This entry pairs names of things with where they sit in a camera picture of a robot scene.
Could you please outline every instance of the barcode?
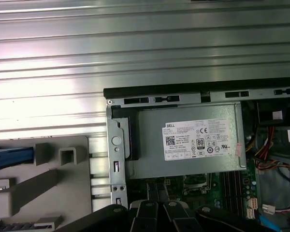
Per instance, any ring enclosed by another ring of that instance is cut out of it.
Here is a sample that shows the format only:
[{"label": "barcode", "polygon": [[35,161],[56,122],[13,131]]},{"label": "barcode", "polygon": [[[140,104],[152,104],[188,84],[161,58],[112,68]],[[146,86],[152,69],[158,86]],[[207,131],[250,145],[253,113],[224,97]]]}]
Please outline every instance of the barcode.
[{"label": "barcode", "polygon": [[175,136],[166,136],[165,142],[167,145],[175,145]]}]

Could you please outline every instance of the white label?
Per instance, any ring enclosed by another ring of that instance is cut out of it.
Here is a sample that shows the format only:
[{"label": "white label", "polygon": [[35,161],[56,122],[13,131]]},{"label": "white label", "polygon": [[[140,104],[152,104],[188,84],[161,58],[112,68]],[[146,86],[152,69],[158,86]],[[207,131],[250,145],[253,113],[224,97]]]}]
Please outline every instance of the white label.
[{"label": "white label", "polygon": [[170,122],[162,128],[165,160],[231,155],[228,119]]}]

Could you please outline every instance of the aluminum surface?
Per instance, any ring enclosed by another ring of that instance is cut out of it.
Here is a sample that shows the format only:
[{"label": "aluminum surface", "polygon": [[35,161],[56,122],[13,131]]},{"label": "aluminum surface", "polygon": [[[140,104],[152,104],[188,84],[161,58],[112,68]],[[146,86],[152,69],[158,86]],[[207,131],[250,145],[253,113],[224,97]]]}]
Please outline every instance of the aluminum surface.
[{"label": "aluminum surface", "polygon": [[0,140],[87,135],[98,179],[103,88],[288,76],[290,0],[0,0]]}]

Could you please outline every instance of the screw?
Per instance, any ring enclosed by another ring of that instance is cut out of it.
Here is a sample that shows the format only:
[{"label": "screw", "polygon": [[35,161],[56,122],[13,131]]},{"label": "screw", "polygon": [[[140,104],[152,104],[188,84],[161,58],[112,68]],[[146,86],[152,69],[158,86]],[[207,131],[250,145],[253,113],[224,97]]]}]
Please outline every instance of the screw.
[{"label": "screw", "polygon": [[176,202],[170,202],[169,203],[169,206],[171,206],[171,207],[176,206],[176,205],[177,205]]}]

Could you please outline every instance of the connector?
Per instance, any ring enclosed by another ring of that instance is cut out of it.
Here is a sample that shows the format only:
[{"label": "connector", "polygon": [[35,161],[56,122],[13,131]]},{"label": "connector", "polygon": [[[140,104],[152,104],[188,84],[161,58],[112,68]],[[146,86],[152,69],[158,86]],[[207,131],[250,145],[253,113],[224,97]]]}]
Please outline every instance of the connector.
[{"label": "connector", "polygon": [[265,212],[267,214],[273,215],[275,213],[275,206],[263,204],[262,210],[263,210],[263,212]]},{"label": "connector", "polygon": [[248,206],[252,209],[258,208],[258,199],[257,198],[250,198],[248,200]]},{"label": "connector", "polygon": [[247,218],[254,219],[255,218],[255,211],[253,209],[247,208]]}]

